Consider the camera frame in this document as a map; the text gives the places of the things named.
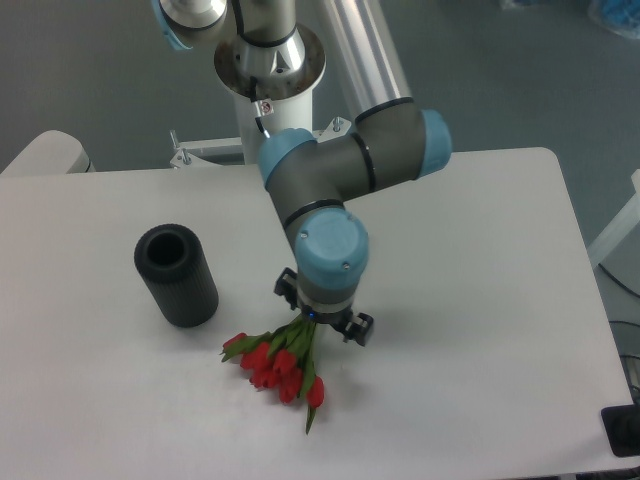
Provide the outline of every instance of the robotic arm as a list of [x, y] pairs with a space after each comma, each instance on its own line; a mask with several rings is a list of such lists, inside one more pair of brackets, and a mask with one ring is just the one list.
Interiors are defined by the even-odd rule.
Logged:
[[259, 164], [298, 265], [297, 273], [285, 269], [276, 293], [364, 345], [373, 319], [354, 315], [352, 305], [368, 235], [344, 202], [440, 170], [452, 150], [441, 116], [411, 98], [378, 0], [316, 2], [356, 125], [322, 143], [310, 131], [324, 49], [296, 23], [295, 0], [234, 0], [224, 10], [223, 1], [154, 1], [160, 20], [184, 41], [213, 38], [219, 24], [235, 22], [236, 34], [216, 48], [215, 65], [235, 99], [245, 161]]

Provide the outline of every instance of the black foam tube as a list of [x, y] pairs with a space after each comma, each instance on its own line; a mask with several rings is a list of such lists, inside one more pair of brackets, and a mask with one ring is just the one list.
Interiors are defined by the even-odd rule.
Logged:
[[134, 262], [160, 311], [176, 327], [195, 327], [216, 312], [218, 290], [200, 240], [187, 227], [152, 228], [138, 241]]

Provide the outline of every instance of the metal bracket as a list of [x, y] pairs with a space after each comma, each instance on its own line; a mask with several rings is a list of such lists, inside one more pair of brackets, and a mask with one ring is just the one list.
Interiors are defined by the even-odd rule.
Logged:
[[355, 340], [358, 345], [364, 347], [373, 334], [373, 317], [366, 313], [351, 315], [341, 324], [332, 325], [336, 332], [342, 333], [344, 343]]
[[596, 268], [640, 224], [640, 170], [631, 176], [635, 194], [587, 248], [591, 268]]
[[276, 280], [273, 292], [279, 297], [284, 297], [291, 310], [298, 308], [298, 274], [290, 268], [285, 268]]
[[273, 101], [270, 98], [256, 100], [252, 105], [255, 110], [256, 118], [266, 117], [267, 115], [275, 113], [275, 110], [273, 109]]
[[[260, 100], [254, 102], [256, 108], [261, 108], [258, 104], [268, 102], [266, 100]], [[324, 130], [315, 130], [313, 136], [316, 137], [318, 143], [333, 140], [334, 138], [342, 137], [349, 133], [352, 122], [342, 117], [335, 117], [327, 128]], [[173, 168], [184, 168], [190, 166], [216, 166], [223, 165], [215, 162], [208, 162], [200, 157], [217, 157], [226, 155], [242, 155], [242, 142], [240, 137], [234, 138], [217, 138], [214, 140], [197, 140], [193, 142], [180, 142], [175, 130], [169, 132], [171, 136], [171, 143], [173, 145], [174, 156], [170, 163]], [[186, 151], [188, 157], [191, 159], [191, 163], [185, 163], [185, 155], [181, 152]]]

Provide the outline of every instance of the red tulip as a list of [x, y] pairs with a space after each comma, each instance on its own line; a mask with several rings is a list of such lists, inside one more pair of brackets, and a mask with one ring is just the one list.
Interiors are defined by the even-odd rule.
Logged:
[[222, 344], [222, 349], [224, 350], [225, 348], [227, 348], [230, 345], [233, 345], [234, 343], [236, 343], [238, 340], [242, 340], [243, 338], [245, 338], [247, 336], [246, 333], [242, 332], [239, 333], [238, 335], [236, 335], [233, 338], [230, 338], [229, 340], [227, 340], [226, 342], [224, 342]]
[[285, 388], [284, 384], [280, 384], [280, 401], [282, 403], [291, 403], [293, 399], [296, 398], [296, 394], [287, 388]]
[[253, 351], [253, 354], [255, 356], [255, 361], [253, 364], [254, 369], [268, 370], [271, 368], [271, 366], [273, 365], [273, 358], [267, 356], [269, 347], [271, 347], [269, 343], [262, 342], [260, 345], [258, 345], [258, 348]]
[[283, 403], [290, 403], [302, 387], [302, 370], [295, 367], [287, 376], [280, 381], [280, 400]]
[[245, 353], [242, 355], [242, 360], [240, 360], [240, 367], [243, 370], [251, 370], [256, 363], [256, 356], [253, 352]]
[[268, 370], [254, 370], [253, 375], [251, 375], [251, 378], [249, 379], [249, 382], [251, 382], [251, 385], [253, 385], [254, 387], [260, 388], [265, 383], [265, 379], [268, 374]]
[[282, 349], [276, 354], [273, 371], [284, 377], [293, 370], [297, 363], [298, 358], [293, 353]]
[[311, 389], [307, 392], [307, 402], [311, 408], [318, 408], [324, 402], [324, 382], [317, 375]]
[[261, 378], [260, 386], [263, 388], [273, 388], [280, 383], [280, 375], [273, 370], [266, 370]]

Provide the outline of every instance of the white table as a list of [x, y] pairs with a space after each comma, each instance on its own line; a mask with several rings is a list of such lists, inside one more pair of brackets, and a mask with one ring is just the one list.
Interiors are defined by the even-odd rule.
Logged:
[[[555, 156], [456, 154], [350, 202], [371, 260], [366, 348], [323, 332], [326, 404], [253, 391], [222, 342], [292, 318], [293, 258], [257, 169], [0, 180], [0, 470], [7, 479], [497, 479], [630, 468], [600, 409], [628, 404]], [[149, 228], [200, 237], [220, 291], [201, 327], [133, 265]]]

